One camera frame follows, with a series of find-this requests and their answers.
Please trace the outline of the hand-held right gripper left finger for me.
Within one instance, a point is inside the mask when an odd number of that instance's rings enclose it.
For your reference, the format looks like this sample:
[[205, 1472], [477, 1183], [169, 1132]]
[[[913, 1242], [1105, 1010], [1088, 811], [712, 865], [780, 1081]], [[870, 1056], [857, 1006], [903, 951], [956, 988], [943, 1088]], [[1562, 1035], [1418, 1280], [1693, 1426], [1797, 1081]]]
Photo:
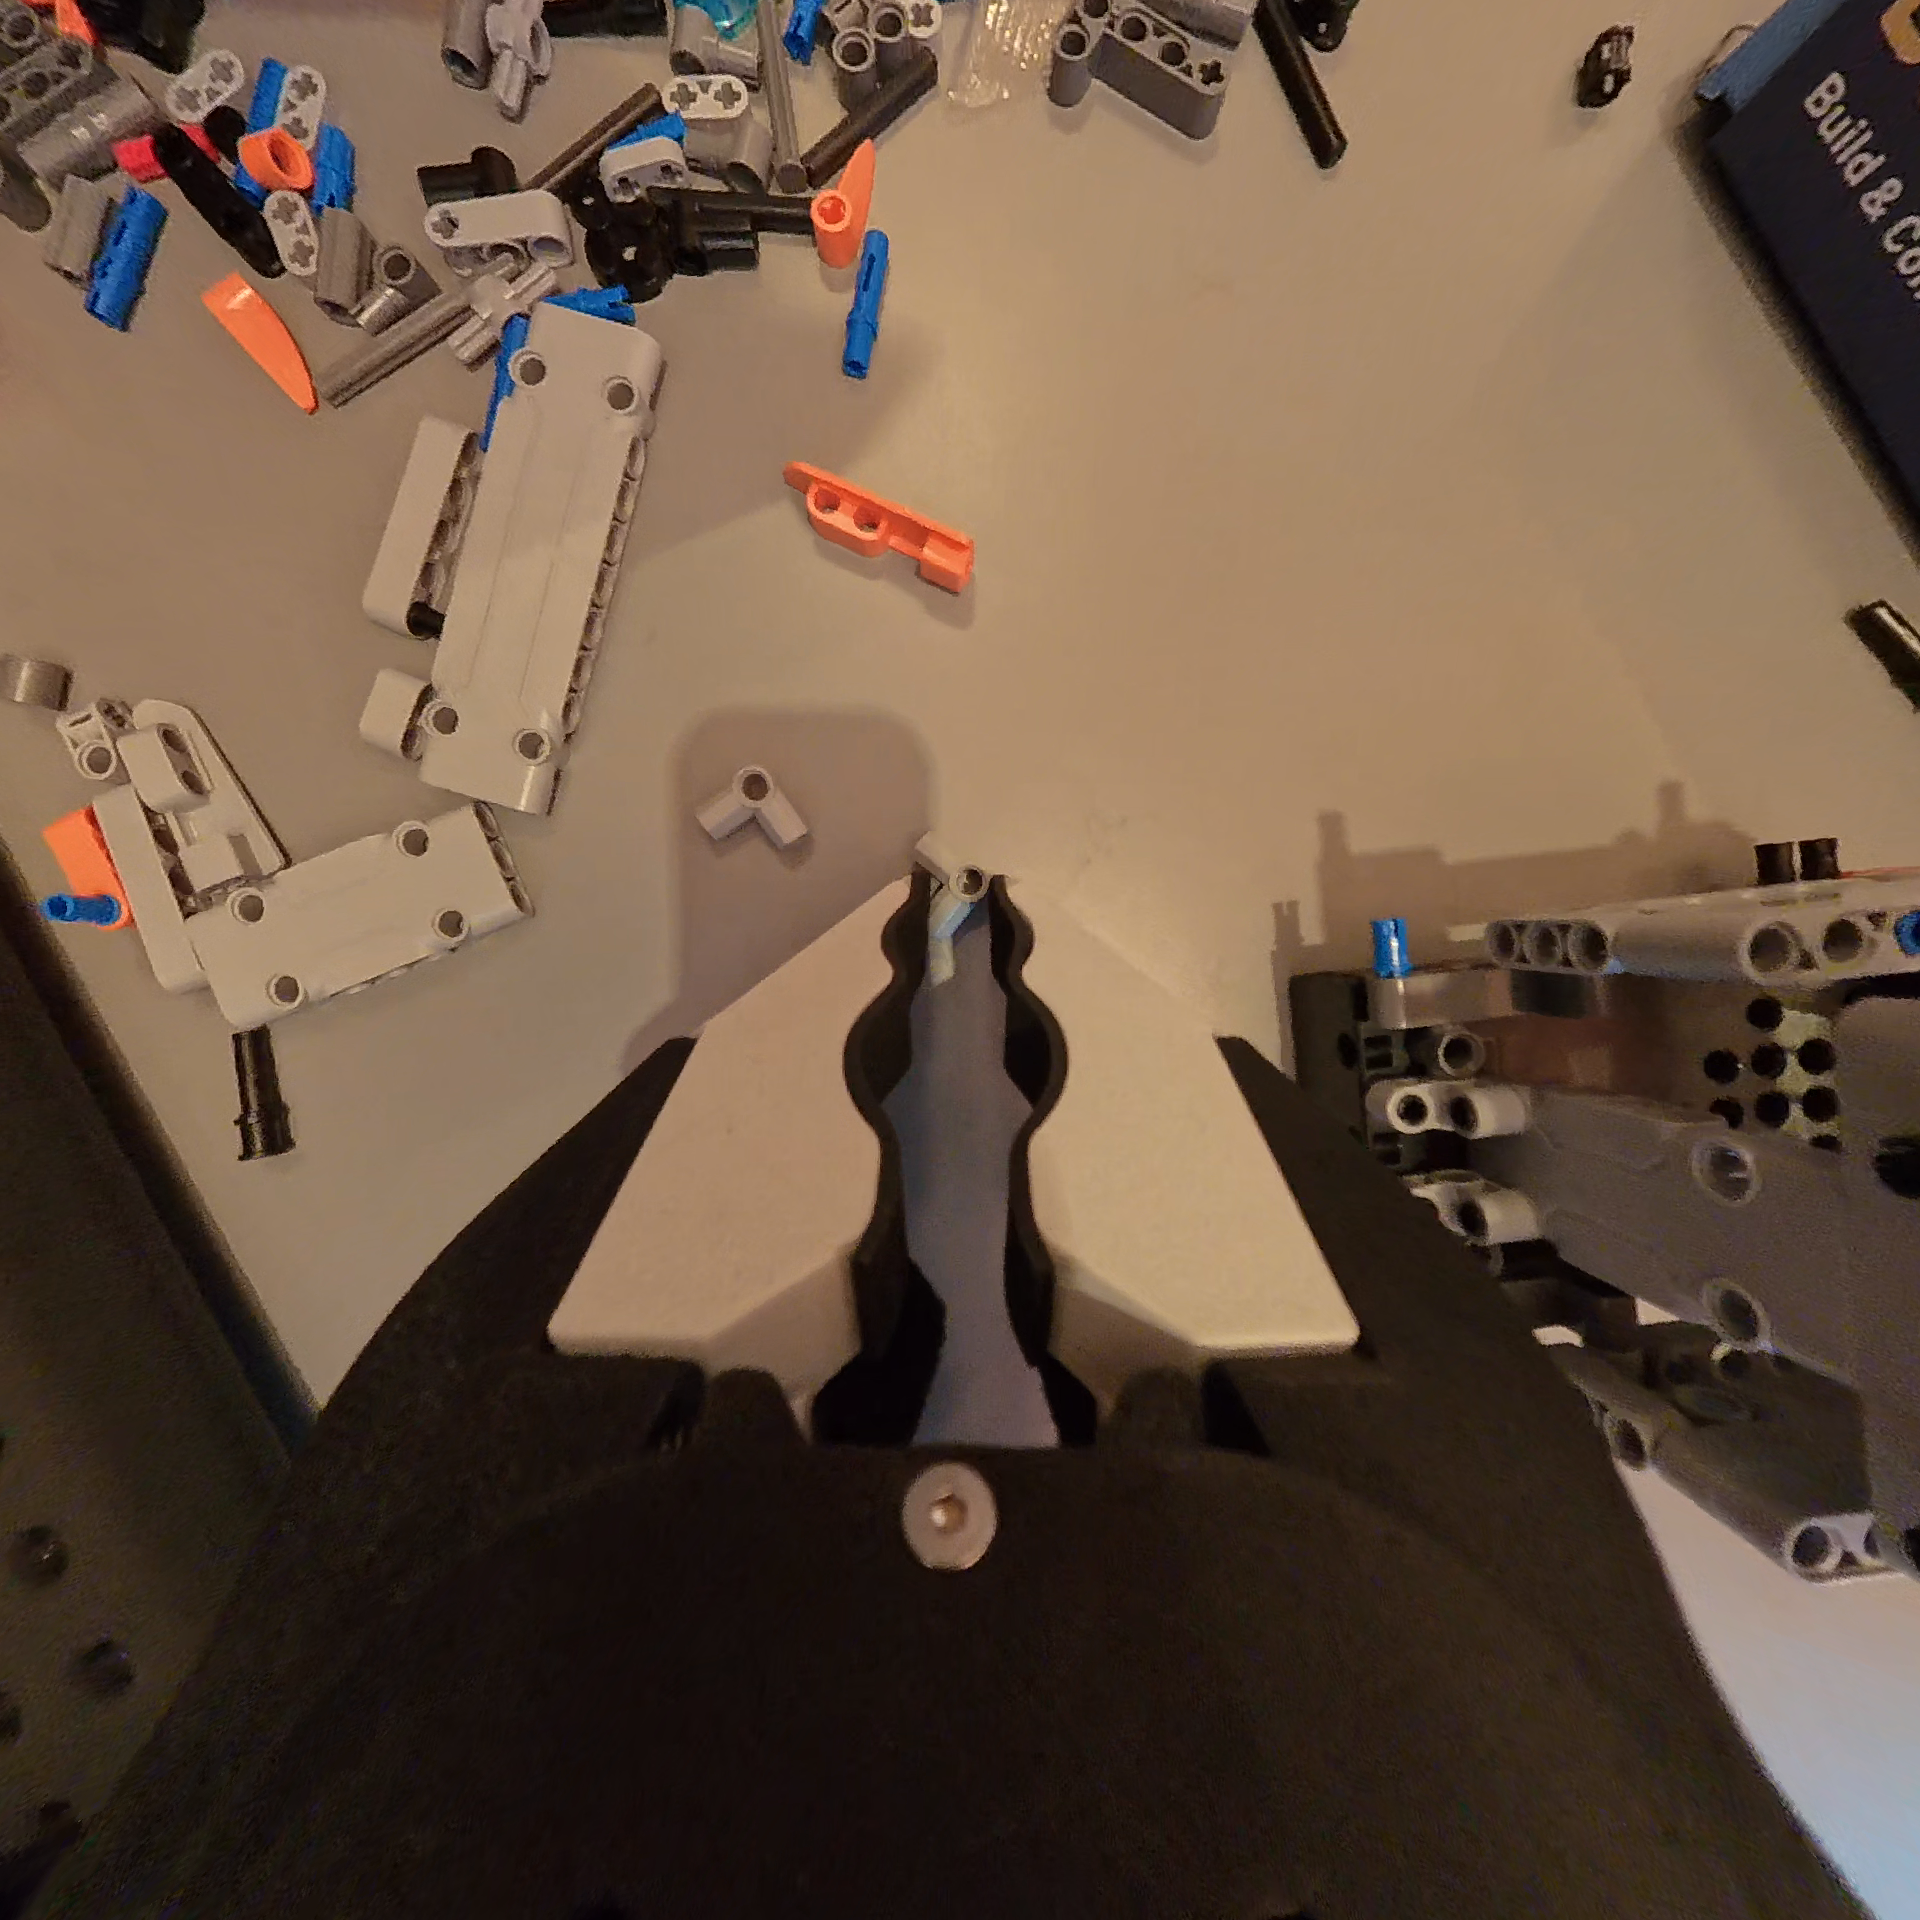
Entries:
[[909, 1439], [943, 1307], [905, 1242], [930, 880], [886, 883], [692, 1042], [548, 1321], [559, 1353], [772, 1377], [817, 1439]]

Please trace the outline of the blue robot kit box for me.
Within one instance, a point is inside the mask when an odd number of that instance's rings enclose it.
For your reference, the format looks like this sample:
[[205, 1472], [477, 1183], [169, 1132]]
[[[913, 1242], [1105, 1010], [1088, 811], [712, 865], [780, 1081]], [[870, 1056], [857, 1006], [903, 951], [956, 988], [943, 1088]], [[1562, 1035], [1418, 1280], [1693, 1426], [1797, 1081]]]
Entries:
[[1913, 516], [1918, 4], [1777, 4], [1693, 96], [1744, 239]]

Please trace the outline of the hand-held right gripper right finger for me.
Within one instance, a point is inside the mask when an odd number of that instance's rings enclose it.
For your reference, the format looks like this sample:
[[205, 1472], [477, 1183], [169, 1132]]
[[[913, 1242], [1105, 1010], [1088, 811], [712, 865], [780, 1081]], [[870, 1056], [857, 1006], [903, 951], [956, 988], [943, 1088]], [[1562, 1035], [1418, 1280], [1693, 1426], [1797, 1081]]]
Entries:
[[1025, 1104], [1004, 1299], [1060, 1439], [1144, 1375], [1351, 1353], [1360, 1326], [1182, 998], [1014, 880], [986, 891], [1000, 1062]]

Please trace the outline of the grey orange brick model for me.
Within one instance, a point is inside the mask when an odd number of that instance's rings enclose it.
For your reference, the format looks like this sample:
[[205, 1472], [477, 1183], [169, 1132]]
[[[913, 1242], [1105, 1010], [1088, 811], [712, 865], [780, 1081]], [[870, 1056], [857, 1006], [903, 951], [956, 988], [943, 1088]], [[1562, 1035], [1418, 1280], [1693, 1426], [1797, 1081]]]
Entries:
[[1918, 1574], [1918, 878], [1833, 840], [1286, 984], [1290, 1064], [1628, 1471], [1806, 1583]]

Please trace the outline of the light grey angled panel assembly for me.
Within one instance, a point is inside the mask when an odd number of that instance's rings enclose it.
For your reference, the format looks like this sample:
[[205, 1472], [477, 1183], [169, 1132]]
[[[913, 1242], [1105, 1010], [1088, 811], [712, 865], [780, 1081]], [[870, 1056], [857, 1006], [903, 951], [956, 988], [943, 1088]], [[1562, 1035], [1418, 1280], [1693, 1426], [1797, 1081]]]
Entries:
[[89, 800], [44, 831], [41, 915], [129, 929], [158, 986], [273, 1025], [532, 916], [493, 814], [463, 802], [289, 860], [201, 719], [104, 699], [54, 715]]

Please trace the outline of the light grey angle connector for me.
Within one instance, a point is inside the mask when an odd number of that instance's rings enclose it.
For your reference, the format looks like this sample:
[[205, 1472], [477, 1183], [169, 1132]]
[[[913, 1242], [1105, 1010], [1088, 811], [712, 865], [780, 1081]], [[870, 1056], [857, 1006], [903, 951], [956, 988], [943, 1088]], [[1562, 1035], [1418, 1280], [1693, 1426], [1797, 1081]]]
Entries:
[[956, 945], [985, 904], [992, 875], [961, 860], [933, 833], [913, 846], [913, 863], [928, 875], [926, 986], [936, 990], [956, 974]]
[[732, 783], [694, 810], [694, 822], [716, 843], [749, 825], [777, 851], [796, 848], [809, 836], [798, 804], [756, 763], [736, 768]]

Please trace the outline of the black perforated panel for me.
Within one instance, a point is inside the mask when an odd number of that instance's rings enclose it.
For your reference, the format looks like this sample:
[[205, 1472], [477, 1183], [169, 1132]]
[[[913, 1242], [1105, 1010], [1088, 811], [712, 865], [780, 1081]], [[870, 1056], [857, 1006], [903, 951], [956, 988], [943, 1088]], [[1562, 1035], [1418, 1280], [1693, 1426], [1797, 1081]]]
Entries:
[[33, 1913], [199, 1664], [301, 1426], [5, 855], [5, 1916]]

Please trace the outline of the black pin piece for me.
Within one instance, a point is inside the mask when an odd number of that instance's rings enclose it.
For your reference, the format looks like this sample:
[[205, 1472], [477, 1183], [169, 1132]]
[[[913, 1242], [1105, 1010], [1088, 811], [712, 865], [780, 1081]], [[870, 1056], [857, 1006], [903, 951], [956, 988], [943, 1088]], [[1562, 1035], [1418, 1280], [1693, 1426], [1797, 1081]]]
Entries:
[[1896, 610], [1885, 599], [1872, 599], [1844, 615], [1846, 630], [1861, 641], [1863, 649], [1878, 664], [1885, 681], [1905, 699], [1918, 714], [1918, 627], [1905, 612]]
[[236, 1081], [238, 1159], [242, 1164], [273, 1162], [296, 1147], [293, 1114], [280, 1091], [280, 1074], [266, 1025], [230, 1033], [230, 1067]]

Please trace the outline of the orange stepped beam piece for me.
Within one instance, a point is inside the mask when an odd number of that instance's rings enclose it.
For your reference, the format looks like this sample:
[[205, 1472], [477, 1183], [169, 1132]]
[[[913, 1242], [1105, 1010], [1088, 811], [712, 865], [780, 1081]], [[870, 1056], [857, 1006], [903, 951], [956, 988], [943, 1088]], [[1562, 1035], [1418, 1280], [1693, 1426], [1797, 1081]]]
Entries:
[[807, 524], [820, 539], [861, 561], [903, 556], [926, 583], [952, 595], [969, 588], [976, 566], [969, 536], [814, 464], [785, 464], [781, 481], [801, 496]]

